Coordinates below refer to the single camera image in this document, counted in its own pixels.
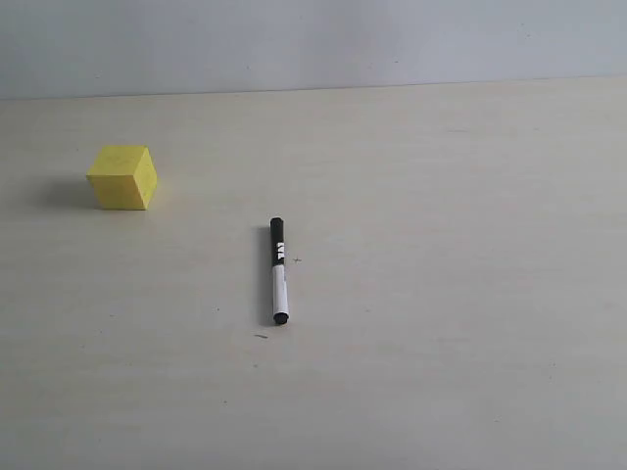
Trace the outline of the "black and white marker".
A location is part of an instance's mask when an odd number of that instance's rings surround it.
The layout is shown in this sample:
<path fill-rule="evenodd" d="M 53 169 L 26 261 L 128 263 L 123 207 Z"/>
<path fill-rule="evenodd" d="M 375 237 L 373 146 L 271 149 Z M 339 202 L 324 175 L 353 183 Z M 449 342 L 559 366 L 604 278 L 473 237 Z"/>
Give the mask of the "black and white marker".
<path fill-rule="evenodd" d="M 288 291 L 285 271 L 284 220 L 273 217 L 269 222 L 271 242 L 272 318 L 276 325 L 289 320 Z"/>

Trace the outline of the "yellow foam cube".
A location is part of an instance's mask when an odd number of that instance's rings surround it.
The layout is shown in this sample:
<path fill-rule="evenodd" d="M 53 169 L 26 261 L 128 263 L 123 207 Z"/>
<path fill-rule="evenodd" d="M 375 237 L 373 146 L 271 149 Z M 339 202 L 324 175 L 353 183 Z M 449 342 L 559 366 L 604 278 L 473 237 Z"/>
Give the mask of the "yellow foam cube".
<path fill-rule="evenodd" d="M 86 178 L 104 210 L 146 211 L 158 184 L 149 149 L 144 145 L 102 148 Z"/>

